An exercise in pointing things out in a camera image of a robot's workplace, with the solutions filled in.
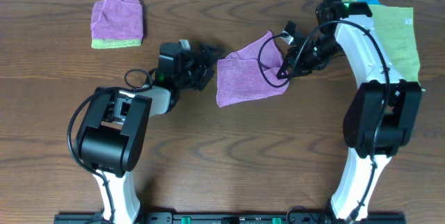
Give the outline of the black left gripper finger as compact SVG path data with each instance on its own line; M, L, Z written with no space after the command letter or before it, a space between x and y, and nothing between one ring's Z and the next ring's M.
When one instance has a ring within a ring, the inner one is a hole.
M225 51L219 47L214 47L204 43L200 44L201 60L205 67L212 67L223 57Z
M203 73L198 74L198 77L195 80L194 89L199 91L203 90L210 82L213 75L214 71L212 68L207 68L205 71L203 71Z

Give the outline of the purple microfiber cloth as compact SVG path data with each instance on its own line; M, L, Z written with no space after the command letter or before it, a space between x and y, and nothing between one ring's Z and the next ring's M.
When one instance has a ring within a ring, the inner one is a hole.
M283 94L289 85L277 78L283 59L268 31L262 38L228 54L217 64L219 107Z

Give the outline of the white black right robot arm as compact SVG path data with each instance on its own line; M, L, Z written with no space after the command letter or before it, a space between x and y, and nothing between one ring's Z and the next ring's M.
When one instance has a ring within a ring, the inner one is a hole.
M375 14L365 2L323 0L318 25L303 35L288 22L279 37L289 46L277 78L322 70L335 55L346 55L357 93L343 119L348 157L337 190L324 213L290 215L297 223L405 223L402 213L370 213L378 178L400 147L410 140L422 91L391 63L375 32Z

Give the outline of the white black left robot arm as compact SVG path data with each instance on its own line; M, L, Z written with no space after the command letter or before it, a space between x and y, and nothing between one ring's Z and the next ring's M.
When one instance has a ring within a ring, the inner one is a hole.
M211 80L221 48L187 40L163 43L156 68L141 86L98 87L85 99L67 128L69 151L99 185L104 210L93 223L135 223L141 203L134 168L145 142L148 120L171 111L182 90L203 90Z

